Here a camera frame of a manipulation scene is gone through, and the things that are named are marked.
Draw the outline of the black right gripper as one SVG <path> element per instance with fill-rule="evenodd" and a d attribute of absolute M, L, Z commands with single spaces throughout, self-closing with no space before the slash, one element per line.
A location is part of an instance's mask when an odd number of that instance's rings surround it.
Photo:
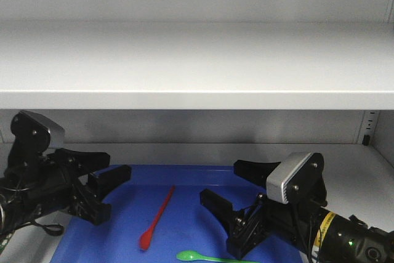
<path fill-rule="evenodd" d="M 266 187 L 267 177 L 281 162 L 260 163 L 237 160 L 233 172 L 250 183 Z M 242 259 L 270 235 L 294 245 L 315 260 L 312 253 L 315 241 L 323 238 L 322 221 L 328 214 L 325 209 L 326 187 L 323 180 L 323 164 L 311 164 L 311 173 L 301 178 L 300 183 L 307 187 L 302 193 L 296 190 L 297 181 L 292 181 L 290 202 L 283 204 L 273 201 L 265 194 L 258 195 L 248 211 L 233 212 L 233 205 L 215 192 L 204 189 L 200 192 L 200 203 L 228 232 L 227 251 L 237 259 Z"/>

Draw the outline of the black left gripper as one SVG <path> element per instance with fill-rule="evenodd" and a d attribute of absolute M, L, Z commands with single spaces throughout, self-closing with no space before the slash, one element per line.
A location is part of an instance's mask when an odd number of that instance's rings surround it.
<path fill-rule="evenodd" d="M 94 225 L 110 218 L 111 206 L 101 196 L 131 179 L 130 166 L 93 173 L 109 167 L 109 154 L 49 148 L 46 131 L 22 112 L 10 129 L 15 140 L 1 178 L 1 225 L 22 225 L 64 209 Z M 87 174 L 84 185 L 79 178 Z"/>

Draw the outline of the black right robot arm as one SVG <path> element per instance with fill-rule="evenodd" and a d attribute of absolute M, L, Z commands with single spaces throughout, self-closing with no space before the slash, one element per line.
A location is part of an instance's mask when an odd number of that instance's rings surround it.
<path fill-rule="evenodd" d="M 323 169 L 320 153 L 292 153 L 276 163 L 238 160 L 234 173 L 266 192 L 238 211 L 209 189 L 200 193 L 200 203 L 221 223 L 227 251 L 238 260 L 274 235 L 309 262 L 393 262 L 392 232 L 326 209 Z"/>

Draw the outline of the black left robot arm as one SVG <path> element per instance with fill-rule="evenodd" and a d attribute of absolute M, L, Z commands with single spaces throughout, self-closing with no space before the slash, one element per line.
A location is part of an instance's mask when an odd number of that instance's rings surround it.
<path fill-rule="evenodd" d="M 103 199 L 131 178 L 130 166 L 110 168 L 105 152 L 64 149 L 64 128 L 32 111 L 18 112 L 10 130 L 15 139 L 1 177 L 2 240 L 56 211 L 93 225 L 110 219 Z"/>

